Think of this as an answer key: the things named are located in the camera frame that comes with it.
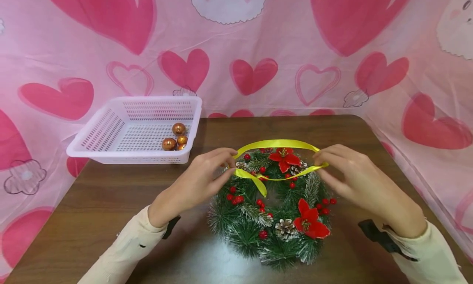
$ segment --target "pink backdrop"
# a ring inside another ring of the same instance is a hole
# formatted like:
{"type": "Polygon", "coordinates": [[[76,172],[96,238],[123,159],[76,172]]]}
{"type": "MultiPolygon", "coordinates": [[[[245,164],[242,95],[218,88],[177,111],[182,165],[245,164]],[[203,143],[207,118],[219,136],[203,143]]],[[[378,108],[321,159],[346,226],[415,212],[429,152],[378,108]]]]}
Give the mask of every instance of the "pink backdrop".
{"type": "Polygon", "coordinates": [[[1,0],[0,283],[87,161],[66,146],[123,95],[358,115],[473,257],[471,3],[1,0]]]}

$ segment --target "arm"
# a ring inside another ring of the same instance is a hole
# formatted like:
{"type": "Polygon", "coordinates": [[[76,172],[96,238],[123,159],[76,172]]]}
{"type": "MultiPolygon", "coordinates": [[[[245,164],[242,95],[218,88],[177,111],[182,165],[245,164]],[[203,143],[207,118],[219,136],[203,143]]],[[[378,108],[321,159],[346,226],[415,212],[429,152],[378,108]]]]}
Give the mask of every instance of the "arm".
{"type": "Polygon", "coordinates": [[[395,262],[411,284],[466,284],[452,251],[439,230],[424,218],[422,209],[371,160],[357,151],[336,144],[319,151],[315,164],[335,167],[345,177],[340,181],[324,169],[320,177],[351,203],[379,216],[389,225],[389,236],[402,253],[395,262]]]}
{"type": "Polygon", "coordinates": [[[197,156],[174,184],[133,216],[78,284],[124,284],[138,262],[159,243],[171,219],[218,193],[234,172],[232,156],[236,154],[233,149],[220,148],[197,156]],[[224,163],[229,169],[214,180],[215,170],[224,163]]]}

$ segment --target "cream sleeve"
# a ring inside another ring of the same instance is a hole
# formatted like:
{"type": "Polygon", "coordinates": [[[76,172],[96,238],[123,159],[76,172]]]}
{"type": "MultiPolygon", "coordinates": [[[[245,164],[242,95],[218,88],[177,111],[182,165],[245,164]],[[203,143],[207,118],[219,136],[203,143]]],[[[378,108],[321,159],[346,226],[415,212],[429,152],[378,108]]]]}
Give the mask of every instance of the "cream sleeve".
{"type": "Polygon", "coordinates": [[[148,206],[133,216],[78,284],[126,283],[137,263],[153,250],[168,227],[158,229],[150,225],[147,209],[148,206]]]}
{"type": "Polygon", "coordinates": [[[401,238],[392,230],[386,231],[404,255],[417,259],[415,262],[393,253],[395,262],[411,284],[468,284],[435,225],[427,222],[427,230],[418,238],[401,238]]]}

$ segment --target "hand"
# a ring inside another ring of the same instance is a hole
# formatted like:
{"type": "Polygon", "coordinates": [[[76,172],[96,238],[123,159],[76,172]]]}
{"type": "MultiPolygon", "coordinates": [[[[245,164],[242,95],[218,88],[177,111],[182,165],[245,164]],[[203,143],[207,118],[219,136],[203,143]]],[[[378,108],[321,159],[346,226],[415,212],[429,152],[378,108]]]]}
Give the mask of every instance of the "hand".
{"type": "Polygon", "coordinates": [[[157,228],[162,227],[184,210],[217,194],[235,171],[233,156],[237,153],[230,148],[220,148],[197,156],[174,184],[149,206],[149,222],[157,228]],[[214,180],[215,170],[225,163],[229,169],[214,180]]]}
{"type": "Polygon", "coordinates": [[[314,155],[315,165],[329,163],[343,173],[345,182],[324,169],[318,173],[337,194],[385,220],[401,237],[415,238],[427,228],[422,209],[369,157],[341,144],[314,155]]]}

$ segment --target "yellow ribbon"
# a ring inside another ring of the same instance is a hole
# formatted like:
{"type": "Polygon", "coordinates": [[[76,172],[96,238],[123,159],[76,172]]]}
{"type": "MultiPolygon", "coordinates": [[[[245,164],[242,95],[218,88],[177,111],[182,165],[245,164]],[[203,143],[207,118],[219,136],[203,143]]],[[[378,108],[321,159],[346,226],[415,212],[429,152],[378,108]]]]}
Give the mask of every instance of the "yellow ribbon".
{"type": "MultiPolygon", "coordinates": [[[[247,144],[244,147],[240,148],[238,150],[238,154],[234,156],[234,159],[237,159],[240,157],[243,153],[249,150],[254,150],[254,149],[259,149],[259,148],[267,148],[267,147],[291,147],[291,148],[297,148],[297,149],[306,149],[306,150],[311,150],[314,151],[315,153],[320,151],[318,148],[314,147],[313,145],[310,145],[308,143],[305,143],[300,140],[293,140],[293,139],[271,139],[271,140],[262,140],[262,141],[257,141],[252,144],[247,144]]],[[[264,186],[263,182],[259,180],[259,178],[267,179],[268,181],[287,181],[288,179],[305,175],[308,174],[312,171],[327,167],[328,163],[323,163],[320,166],[310,166],[308,169],[305,169],[299,174],[293,175],[291,177],[285,178],[285,179],[269,179],[266,178],[265,176],[258,174],[258,175],[252,175],[249,172],[244,171],[243,169],[236,169],[236,171],[233,173],[234,175],[241,177],[241,178],[249,178],[253,179],[253,182],[255,183],[256,187],[258,188],[259,192],[266,197],[267,195],[267,190],[266,187],[264,186]]]]}

